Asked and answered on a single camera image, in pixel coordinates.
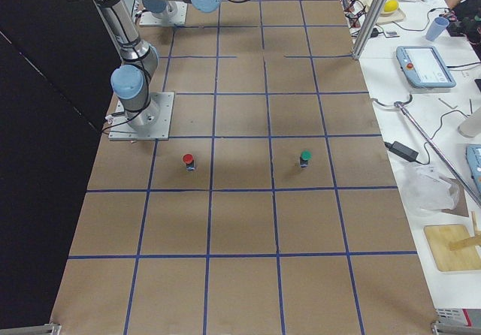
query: black shirt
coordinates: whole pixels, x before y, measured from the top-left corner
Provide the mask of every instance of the black shirt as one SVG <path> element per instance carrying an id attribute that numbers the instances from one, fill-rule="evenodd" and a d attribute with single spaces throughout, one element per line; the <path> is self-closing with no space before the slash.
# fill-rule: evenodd
<path id="1" fill-rule="evenodd" d="M 459 20 L 465 17 L 474 18 L 478 9 L 481 8 L 481 0 L 466 0 L 453 8 L 455 15 Z"/>

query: yellow ball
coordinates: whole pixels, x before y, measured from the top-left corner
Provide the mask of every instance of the yellow ball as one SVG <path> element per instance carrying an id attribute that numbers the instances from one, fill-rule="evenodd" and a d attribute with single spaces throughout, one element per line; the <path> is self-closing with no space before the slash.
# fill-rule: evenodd
<path id="1" fill-rule="evenodd" d="M 390 14 L 399 8 L 399 2 L 396 0 L 389 0 L 384 5 L 383 13 Z"/>

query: black curtain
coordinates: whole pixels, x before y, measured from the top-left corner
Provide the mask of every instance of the black curtain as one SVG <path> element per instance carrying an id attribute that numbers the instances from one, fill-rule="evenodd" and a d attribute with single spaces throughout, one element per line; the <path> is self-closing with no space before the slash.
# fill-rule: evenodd
<path id="1" fill-rule="evenodd" d="M 90 0 L 0 0 L 0 329 L 49 322 L 120 64 Z"/>

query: robotic arm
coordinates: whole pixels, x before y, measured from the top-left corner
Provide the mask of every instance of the robotic arm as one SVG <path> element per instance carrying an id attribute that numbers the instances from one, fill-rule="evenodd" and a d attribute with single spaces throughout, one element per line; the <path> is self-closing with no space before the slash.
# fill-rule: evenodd
<path id="1" fill-rule="evenodd" d="M 165 131 L 161 136 L 154 129 L 160 117 L 161 106 L 159 101 L 153 100 L 153 95 L 157 97 L 161 94 L 149 93 L 149 83 L 158 65 L 159 55 L 157 50 L 141 39 L 123 0 L 93 1 L 103 17 L 124 63 L 112 73 L 110 79 L 125 114 L 123 123 L 115 126 L 123 125 L 123 132 L 137 135 L 121 139 L 152 140 L 161 138 L 167 140 L 168 130 L 167 136 L 165 136 Z M 155 1 L 159 3 L 158 7 L 161 8 L 165 7 L 166 1 L 192 3 L 195 8 L 205 13 L 216 10 L 221 2 L 221 0 L 149 0 L 150 3 Z"/>

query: plastic cup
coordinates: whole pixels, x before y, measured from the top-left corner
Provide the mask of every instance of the plastic cup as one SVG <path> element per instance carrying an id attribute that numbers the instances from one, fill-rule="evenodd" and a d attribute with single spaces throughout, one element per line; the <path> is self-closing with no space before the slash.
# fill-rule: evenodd
<path id="1" fill-rule="evenodd" d="M 449 20 L 444 17 L 436 17 L 426 32 L 426 40 L 434 41 L 449 25 Z"/>

